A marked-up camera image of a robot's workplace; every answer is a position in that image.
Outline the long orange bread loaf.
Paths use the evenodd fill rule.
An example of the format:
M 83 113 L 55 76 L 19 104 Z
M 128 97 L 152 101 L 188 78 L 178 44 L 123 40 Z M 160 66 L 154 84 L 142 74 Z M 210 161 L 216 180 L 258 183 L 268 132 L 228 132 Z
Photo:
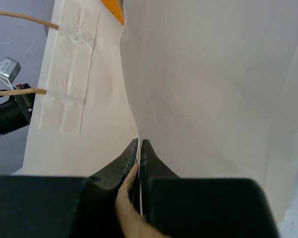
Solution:
M 101 2 L 119 20 L 122 25 L 125 25 L 123 0 L 101 0 Z

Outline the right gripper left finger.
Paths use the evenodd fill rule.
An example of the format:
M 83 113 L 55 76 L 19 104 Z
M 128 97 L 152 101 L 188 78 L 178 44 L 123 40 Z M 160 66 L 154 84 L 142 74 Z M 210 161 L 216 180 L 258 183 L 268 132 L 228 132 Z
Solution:
M 101 189 L 120 187 L 137 160 L 138 143 L 137 138 L 133 139 L 120 156 L 89 178 Z

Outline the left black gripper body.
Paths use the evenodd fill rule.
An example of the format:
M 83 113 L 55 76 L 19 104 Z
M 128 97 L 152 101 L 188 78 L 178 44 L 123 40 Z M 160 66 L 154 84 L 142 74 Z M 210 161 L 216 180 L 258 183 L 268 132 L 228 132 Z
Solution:
M 0 137 L 30 124 L 34 101 L 35 94 L 32 93 L 9 95 L 0 103 Z

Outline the beige paper bag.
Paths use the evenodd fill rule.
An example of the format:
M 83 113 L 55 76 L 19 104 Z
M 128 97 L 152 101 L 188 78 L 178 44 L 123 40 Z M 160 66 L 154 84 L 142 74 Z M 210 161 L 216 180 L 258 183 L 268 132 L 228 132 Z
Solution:
M 57 0 L 0 238 L 277 238 L 298 171 L 298 0 Z M 120 187 L 89 178 L 133 139 Z M 180 178 L 149 180 L 141 146 Z

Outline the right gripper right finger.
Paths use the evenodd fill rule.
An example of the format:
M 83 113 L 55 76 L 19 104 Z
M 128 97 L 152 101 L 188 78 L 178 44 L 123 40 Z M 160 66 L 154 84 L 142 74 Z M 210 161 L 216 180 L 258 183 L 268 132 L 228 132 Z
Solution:
M 154 178 L 179 179 L 156 155 L 149 140 L 144 139 L 141 146 L 141 214 L 149 212 L 149 180 Z

